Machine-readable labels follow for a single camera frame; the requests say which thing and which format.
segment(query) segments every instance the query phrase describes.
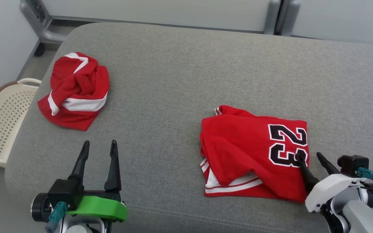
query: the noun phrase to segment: white wall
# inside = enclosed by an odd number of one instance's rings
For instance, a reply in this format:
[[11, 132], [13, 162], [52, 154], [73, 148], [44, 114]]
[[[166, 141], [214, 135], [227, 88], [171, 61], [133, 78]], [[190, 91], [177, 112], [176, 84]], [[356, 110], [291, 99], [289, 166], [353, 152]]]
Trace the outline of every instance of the white wall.
[[0, 86], [15, 81], [37, 41], [19, 0], [0, 0]]
[[300, 0], [293, 35], [373, 44], [373, 0]]
[[43, 0], [50, 15], [263, 31], [269, 0]]

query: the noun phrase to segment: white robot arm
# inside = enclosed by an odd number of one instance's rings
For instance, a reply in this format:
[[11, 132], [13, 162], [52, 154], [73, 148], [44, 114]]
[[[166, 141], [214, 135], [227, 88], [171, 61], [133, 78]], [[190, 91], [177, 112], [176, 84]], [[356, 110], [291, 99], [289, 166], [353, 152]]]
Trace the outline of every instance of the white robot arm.
[[373, 233], [373, 171], [369, 159], [359, 155], [343, 155], [338, 159], [339, 171], [320, 152], [321, 165], [329, 176], [320, 181], [298, 156], [300, 171], [309, 193], [305, 205], [309, 212], [322, 214], [331, 233]]

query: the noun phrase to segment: seam stitching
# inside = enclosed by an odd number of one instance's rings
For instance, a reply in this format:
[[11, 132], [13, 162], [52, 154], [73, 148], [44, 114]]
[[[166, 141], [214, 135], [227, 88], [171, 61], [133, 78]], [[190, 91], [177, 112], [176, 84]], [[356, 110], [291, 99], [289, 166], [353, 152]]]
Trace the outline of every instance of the seam stitching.
[[183, 216], [177, 216], [177, 215], [172, 215], [172, 214], [164, 214], [164, 213], [159, 213], [159, 212], [155, 212], [155, 211], [148, 211], [148, 210], [142, 210], [142, 209], [136, 209], [136, 208], [132, 208], [132, 209], [133, 210], [137, 210], [137, 211], [149, 212], [149, 213], [153, 213], [153, 214], [163, 214], [163, 215], [168, 215], [168, 216], [172, 216], [172, 217], [186, 218], [186, 219], [197, 220], [197, 221], [202, 221], [202, 222], [207, 222], [207, 223], [221, 224], [221, 225], [226, 225], [226, 226], [231, 226], [231, 227], [240, 227], [240, 228], [249, 229], [249, 230], [257, 230], [257, 231], [274, 233], [274, 232], [268, 231], [268, 230], [260, 230], [260, 229], [249, 228], [249, 227], [241, 227], [241, 226], [236, 226], [236, 225], [231, 225], [231, 224], [223, 224], [223, 223], [217, 223], [217, 222], [208, 221], [208, 220], [202, 220], [202, 219], [196, 219], [196, 218], [188, 218], [188, 217], [183, 217]]
[[263, 226], [258, 226], [258, 225], [253, 225], [253, 224], [239, 223], [239, 222], [234, 222], [234, 221], [229, 221], [229, 220], [224, 220], [224, 219], [219, 219], [219, 218], [211, 218], [211, 217], [205, 217], [205, 216], [200, 216], [200, 215], [195, 215], [195, 214], [187, 214], [187, 213], [170, 211], [170, 210], [164, 210], [164, 209], [158, 209], [158, 208], [144, 207], [144, 206], [140, 206], [140, 205], [133, 205], [133, 204], [126, 204], [126, 205], [128, 205], [128, 206], [135, 206], [137, 208], [152, 209], [152, 210], [158, 210], [158, 211], [166, 211], [166, 212], [171, 212], [171, 213], [175, 213], [175, 214], [183, 214], [183, 215], [189, 215], [189, 216], [194, 216], [194, 217], [213, 219], [213, 220], [218, 220], [218, 221], [223, 221], [223, 222], [229, 222], [229, 223], [235, 223], [235, 224], [242, 224], [242, 225], [247, 225], [247, 226], [252, 226], [252, 227], [261, 227], [261, 228], [266, 228], [266, 229], [271, 229], [271, 230], [280, 230], [280, 231], [286, 231], [286, 232], [299, 233], [299, 232], [293, 231], [293, 230], [281, 230], [281, 229], [276, 229], [276, 228], [273, 228], [273, 227], [263, 227]]

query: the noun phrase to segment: teal connector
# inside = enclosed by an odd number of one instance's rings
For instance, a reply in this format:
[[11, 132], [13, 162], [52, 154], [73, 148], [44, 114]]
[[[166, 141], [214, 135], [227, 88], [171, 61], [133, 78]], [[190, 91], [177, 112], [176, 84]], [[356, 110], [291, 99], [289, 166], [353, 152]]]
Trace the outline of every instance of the teal connector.
[[65, 216], [67, 212], [67, 203], [58, 202], [53, 212], [50, 214], [49, 222], [45, 227], [47, 233], [54, 233], [57, 229], [58, 223]]
[[358, 176], [371, 179], [373, 181], [373, 171], [367, 168], [358, 168]]

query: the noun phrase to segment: gray couch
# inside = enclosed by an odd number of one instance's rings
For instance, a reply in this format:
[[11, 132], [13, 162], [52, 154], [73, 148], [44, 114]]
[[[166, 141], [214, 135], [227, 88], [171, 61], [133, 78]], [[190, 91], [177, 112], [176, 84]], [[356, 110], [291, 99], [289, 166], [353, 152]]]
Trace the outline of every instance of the gray couch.
[[[107, 102], [86, 132], [48, 122], [37, 107], [50, 92], [54, 61], [77, 51], [110, 76]], [[204, 197], [201, 119], [219, 105], [305, 120], [312, 155], [335, 164], [344, 154], [364, 155], [373, 169], [373, 45], [100, 23], [71, 32], [54, 61], [6, 168], [6, 185], [25, 208], [70, 174], [85, 140], [84, 186], [102, 189], [116, 139], [129, 219], [114, 232], [327, 232], [324, 218], [301, 204]], [[311, 171], [327, 176], [315, 156]]]

